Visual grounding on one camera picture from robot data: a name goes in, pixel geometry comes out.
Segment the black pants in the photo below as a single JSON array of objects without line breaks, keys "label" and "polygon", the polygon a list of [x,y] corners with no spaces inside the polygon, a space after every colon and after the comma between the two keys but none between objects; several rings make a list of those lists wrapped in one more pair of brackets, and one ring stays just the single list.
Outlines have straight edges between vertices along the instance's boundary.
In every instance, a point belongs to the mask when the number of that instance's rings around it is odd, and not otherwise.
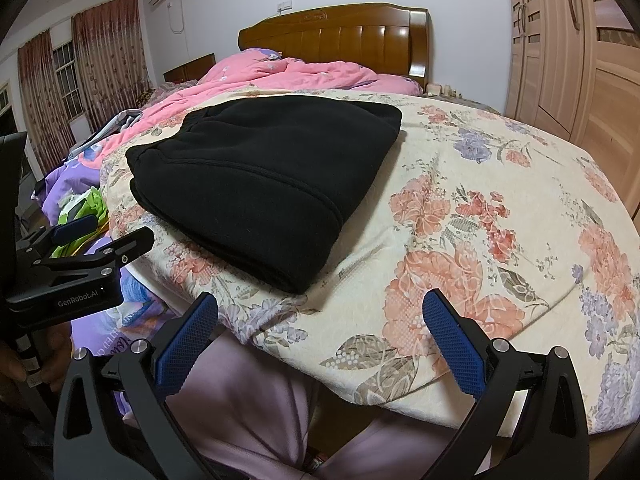
[{"label": "black pants", "polygon": [[128,148],[132,196],[193,243],[306,292],[400,133],[393,105],[321,96],[228,101]]}]

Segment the green patterned cloth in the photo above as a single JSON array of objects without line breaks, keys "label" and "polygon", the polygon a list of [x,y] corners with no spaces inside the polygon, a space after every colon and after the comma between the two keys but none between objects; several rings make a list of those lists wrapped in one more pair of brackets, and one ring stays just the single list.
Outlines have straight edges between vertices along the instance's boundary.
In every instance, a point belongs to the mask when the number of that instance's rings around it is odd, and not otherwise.
[{"label": "green patterned cloth", "polygon": [[108,230],[108,208],[100,191],[92,186],[82,194],[70,194],[58,215],[58,225],[85,217],[96,219],[96,227],[69,243],[58,246],[52,252],[53,258],[79,255],[88,245],[103,236]]}]

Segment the purple bedsheet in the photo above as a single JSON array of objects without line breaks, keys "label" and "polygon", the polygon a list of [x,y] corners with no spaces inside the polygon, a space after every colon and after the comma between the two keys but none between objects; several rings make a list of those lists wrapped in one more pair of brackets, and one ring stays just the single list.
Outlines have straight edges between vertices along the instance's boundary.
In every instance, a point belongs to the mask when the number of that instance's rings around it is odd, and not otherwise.
[{"label": "purple bedsheet", "polygon": [[[69,162],[51,171],[32,198],[36,200],[51,226],[58,226],[58,215],[70,194],[82,194],[94,186],[100,190],[100,172],[80,162]],[[91,255],[111,243],[106,233],[88,245],[79,255]],[[126,350],[137,339],[150,339],[174,317],[165,301],[141,284],[127,269],[120,271],[122,303],[72,322],[76,347],[86,347],[96,356]]]}]

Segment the lilac trousers of person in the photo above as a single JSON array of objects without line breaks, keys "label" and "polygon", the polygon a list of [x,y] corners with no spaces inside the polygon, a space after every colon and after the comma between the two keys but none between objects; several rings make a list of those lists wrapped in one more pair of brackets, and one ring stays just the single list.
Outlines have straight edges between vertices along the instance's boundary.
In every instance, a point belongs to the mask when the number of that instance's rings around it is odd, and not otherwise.
[{"label": "lilac trousers of person", "polygon": [[[171,414],[204,457],[250,479],[305,479],[317,384],[222,333],[198,357]],[[312,473],[315,479],[419,479],[454,430],[386,412]]]}]

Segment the grey striped garment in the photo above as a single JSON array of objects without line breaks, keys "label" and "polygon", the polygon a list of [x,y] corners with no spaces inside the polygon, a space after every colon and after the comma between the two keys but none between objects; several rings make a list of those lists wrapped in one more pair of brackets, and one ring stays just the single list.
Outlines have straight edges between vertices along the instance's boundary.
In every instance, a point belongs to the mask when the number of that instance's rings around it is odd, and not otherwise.
[{"label": "grey striped garment", "polygon": [[132,126],[142,116],[141,108],[130,108],[129,110],[122,110],[112,117],[106,125],[96,134],[90,136],[82,143],[74,145],[67,154],[66,160],[70,160],[77,157],[80,153],[83,153],[87,148],[91,148],[94,144],[104,140],[112,134],[121,132],[122,130]]}]

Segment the floral cream bedspread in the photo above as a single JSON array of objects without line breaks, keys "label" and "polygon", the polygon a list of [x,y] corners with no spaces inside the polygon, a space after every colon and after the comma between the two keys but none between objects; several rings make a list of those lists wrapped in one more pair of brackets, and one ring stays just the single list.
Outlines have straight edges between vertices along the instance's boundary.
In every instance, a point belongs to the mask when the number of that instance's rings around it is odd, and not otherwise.
[{"label": "floral cream bedspread", "polygon": [[182,312],[200,292],[244,342],[342,399],[454,427],[458,391],[422,318],[438,288],[491,338],[570,354],[593,434],[639,416],[639,235],[588,153],[473,107],[347,90],[402,114],[396,145],[303,295],[226,266],[134,200],[123,150],[100,170],[113,236],[142,226],[132,273]]}]

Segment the brown floral curtain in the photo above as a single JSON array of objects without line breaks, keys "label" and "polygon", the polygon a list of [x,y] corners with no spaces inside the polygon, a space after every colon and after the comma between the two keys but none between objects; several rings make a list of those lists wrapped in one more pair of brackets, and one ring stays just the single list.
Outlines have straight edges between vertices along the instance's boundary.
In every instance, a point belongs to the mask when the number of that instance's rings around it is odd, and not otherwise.
[{"label": "brown floral curtain", "polygon": [[75,14],[72,38],[89,125],[99,131],[151,89],[139,0],[111,0]]}]

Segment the barred window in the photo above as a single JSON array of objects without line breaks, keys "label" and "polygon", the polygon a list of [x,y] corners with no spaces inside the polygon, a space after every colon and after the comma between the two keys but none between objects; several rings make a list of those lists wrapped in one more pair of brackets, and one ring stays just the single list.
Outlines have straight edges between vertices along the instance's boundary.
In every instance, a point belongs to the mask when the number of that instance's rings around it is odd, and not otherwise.
[{"label": "barred window", "polygon": [[53,50],[53,66],[67,119],[71,122],[84,114],[71,41]]}]

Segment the wooden headboard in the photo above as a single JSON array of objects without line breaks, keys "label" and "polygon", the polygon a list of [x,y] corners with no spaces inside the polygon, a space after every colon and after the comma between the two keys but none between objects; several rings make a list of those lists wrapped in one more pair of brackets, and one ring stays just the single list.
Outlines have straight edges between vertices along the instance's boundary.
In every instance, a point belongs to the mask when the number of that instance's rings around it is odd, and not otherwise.
[{"label": "wooden headboard", "polygon": [[206,54],[163,73],[164,81],[182,84],[189,80],[200,80],[215,64],[215,55]]},{"label": "wooden headboard", "polygon": [[239,31],[238,47],[308,63],[354,62],[421,87],[431,67],[431,15],[393,3],[325,6],[267,18]]}]

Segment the pink quilt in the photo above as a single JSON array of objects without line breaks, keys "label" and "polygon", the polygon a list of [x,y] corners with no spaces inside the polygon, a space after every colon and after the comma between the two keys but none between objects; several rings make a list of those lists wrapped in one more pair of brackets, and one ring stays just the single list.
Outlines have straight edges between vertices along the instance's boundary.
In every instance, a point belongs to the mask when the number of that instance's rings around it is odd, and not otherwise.
[{"label": "pink quilt", "polygon": [[155,126],[166,127],[195,105],[235,90],[352,90],[420,96],[423,90],[407,76],[378,74],[354,62],[309,63],[284,58],[269,49],[251,48],[216,63],[197,84],[179,89],[142,110],[137,122],[96,142],[79,155],[86,167],[98,169],[105,156]]}]

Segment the wooden wardrobe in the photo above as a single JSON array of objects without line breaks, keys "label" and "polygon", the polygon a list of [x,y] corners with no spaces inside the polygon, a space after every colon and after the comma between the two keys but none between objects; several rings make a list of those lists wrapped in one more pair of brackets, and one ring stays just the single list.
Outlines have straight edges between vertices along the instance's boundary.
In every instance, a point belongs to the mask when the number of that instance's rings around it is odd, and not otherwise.
[{"label": "wooden wardrobe", "polygon": [[511,0],[506,116],[586,150],[639,207],[639,36],[615,0]]}]

